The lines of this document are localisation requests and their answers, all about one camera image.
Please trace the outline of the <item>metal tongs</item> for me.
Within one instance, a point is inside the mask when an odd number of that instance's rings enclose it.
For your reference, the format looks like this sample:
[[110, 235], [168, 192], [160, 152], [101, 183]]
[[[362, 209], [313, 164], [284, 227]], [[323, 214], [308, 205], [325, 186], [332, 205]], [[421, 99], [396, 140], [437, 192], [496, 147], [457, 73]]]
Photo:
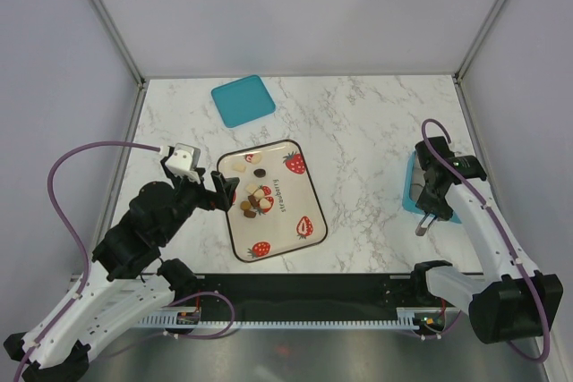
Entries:
[[415, 234], [417, 236], [425, 236], [430, 227], [432, 226], [435, 220], [435, 216], [432, 214], [425, 214], [424, 217], [420, 220], [419, 224], [415, 229]]

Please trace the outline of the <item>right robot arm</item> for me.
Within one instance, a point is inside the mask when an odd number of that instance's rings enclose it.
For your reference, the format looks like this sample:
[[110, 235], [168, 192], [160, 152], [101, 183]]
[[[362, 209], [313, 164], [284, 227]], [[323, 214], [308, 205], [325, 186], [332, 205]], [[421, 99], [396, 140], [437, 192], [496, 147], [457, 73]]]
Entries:
[[543, 274], [510, 231], [492, 196], [479, 160], [457, 156], [443, 137], [415, 146], [424, 186], [416, 206], [427, 217], [457, 217], [482, 267], [483, 280], [465, 275], [445, 260], [415, 264], [409, 283], [414, 302], [443, 299], [467, 314], [484, 344], [546, 335], [552, 327], [563, 286]]

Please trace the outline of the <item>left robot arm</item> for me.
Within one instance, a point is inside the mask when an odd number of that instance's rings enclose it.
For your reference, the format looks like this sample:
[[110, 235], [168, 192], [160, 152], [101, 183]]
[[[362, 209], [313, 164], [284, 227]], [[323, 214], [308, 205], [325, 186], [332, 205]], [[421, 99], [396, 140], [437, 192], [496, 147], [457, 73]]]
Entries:
[[119, 223], [95, 248], [76, 284], [48, 316], [27, 333], [9, 335], [4, 348], [19, 366], [20, 381], [78, 381], [90, 363], [124, 331], [166, 306], [188, 305], [203, 293], [180, 259], [161, 262], [157, 272], [115, 305], [108, 302], [152, 262], [197, 210], [227, 212], [239, 184], [214, 171], [214, 190], [202, 168], [163, 165], [167, 182], [145, 184]]

